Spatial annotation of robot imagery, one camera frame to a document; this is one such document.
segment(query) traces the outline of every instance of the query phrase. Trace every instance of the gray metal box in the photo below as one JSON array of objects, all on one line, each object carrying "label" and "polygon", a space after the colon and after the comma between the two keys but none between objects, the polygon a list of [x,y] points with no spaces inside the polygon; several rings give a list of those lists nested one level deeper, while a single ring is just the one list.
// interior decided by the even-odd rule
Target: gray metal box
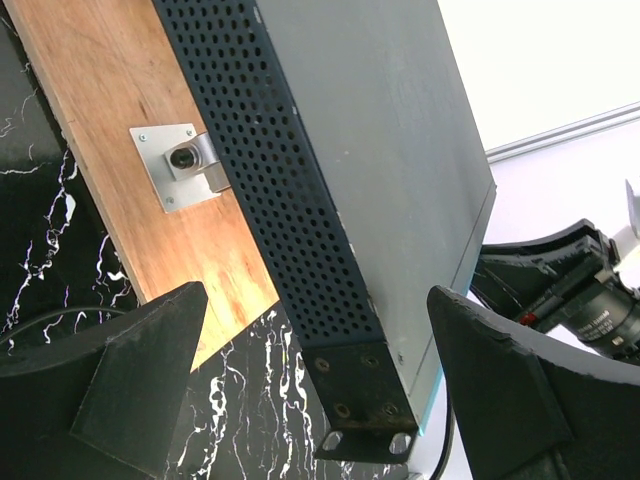
[{"label": "gray metal box", "polygon": [[[155,3],[332,429],[413,436],[440,371],[426,294],[466,292],[495,198],[437,2]],[[408,455],[367,445],[320,454]]]}]

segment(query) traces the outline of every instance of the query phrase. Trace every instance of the black plastic part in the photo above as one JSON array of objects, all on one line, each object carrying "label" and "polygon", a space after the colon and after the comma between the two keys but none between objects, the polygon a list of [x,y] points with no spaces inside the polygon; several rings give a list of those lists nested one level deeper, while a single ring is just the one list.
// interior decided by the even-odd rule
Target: black plastic part
[{"label": "black plastic part", "polygon": [[552,313],[596,283],[596,274],[609,270],[615,277],[616,261],[608,239],[582,220],[542,239],[483,245],[471,291],[487,308],[511,320],[533,314],[537,323],[531,326],[548,332],[560,321]]},{"label": "black plastic part", "polygon": [[187,284],[121,317],[0,355],[0,478],[159,478],[207,305]]},{"label": "black plastic part", "polygon": [[640,370],[441,287],[428,310],[474,478],[637,477]]},{"label": "black plastic part", "polygon": [[[331,423],[327,437],[343,435],[337,448],[321,447],[317,458],[392,464],[409,459],[418,425],[387,345],[303,350],[302,357]],[[344,365],[349,365],[349,375]],[[410,443],[392,454],[390,442],[398,434],[406,434]]]}]

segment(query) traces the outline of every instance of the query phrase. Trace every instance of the wooden board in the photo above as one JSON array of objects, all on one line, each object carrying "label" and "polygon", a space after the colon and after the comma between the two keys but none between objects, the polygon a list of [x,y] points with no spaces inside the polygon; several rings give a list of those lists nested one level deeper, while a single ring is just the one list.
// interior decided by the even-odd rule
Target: wooden board
[{"label": "wooden board", "polygon": [[150,0],[5,0],[145,302],[190,280],[209,308],[194,368],[277,295],[232,192],[165,214],[129,128],[202,119]]}]

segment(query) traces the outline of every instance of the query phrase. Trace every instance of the ventilation hole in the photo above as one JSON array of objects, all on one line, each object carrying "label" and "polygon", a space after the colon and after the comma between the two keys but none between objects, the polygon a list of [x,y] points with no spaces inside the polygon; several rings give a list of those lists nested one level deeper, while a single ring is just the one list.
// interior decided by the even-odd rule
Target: ventilation hole
[{"label": "ventilation hole", "polygon": [[374,338],[367,292],[305,132],[289,116],[295,107],[258,33],[264,27],[242,0],[176,3],[163,7],[173,46],[301,342]]}]

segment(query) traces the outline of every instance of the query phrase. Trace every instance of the cable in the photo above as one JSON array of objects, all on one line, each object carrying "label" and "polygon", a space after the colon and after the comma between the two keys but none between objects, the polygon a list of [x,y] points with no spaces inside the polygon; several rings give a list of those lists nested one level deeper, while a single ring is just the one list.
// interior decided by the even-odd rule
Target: cable
[{"label": "cable", "polygon": [[28,320],[25,323],[18,325],[16,328],[9,330],[8,333],[0,336],[0,345],[7,343],[16,335],[24,332],[25,330],[31,328],[34,325],[37,325],[38,323],[45,322],[55,317],[60,317],[61,315],[69,315],[72,313],[80,313],[80,312],[105,312],[105,313],[113,313],[115,315],[124,315],[125,313],[127,313],[125,310],[121,310],[119,308],[104,307],[104,306],[68,307],[68,308],[61,308],[59,310],[53,310],[52,312],[38,315],[37,317],[34,317],[31,320]]},{"label": "cable", "polygon": [[451,405],[451,396],[449,395],[449,389],[447,388],[447,417],[446,425],[444,427],[444,442],[442,444],[442,453],[438,459],[438,464],[434,469],[429,480],[440,480],[449,463],[449,457],[451,456],[451,449],[453,447],[453,434],[455,432],[456,417],[453,414],[453,406]]}]

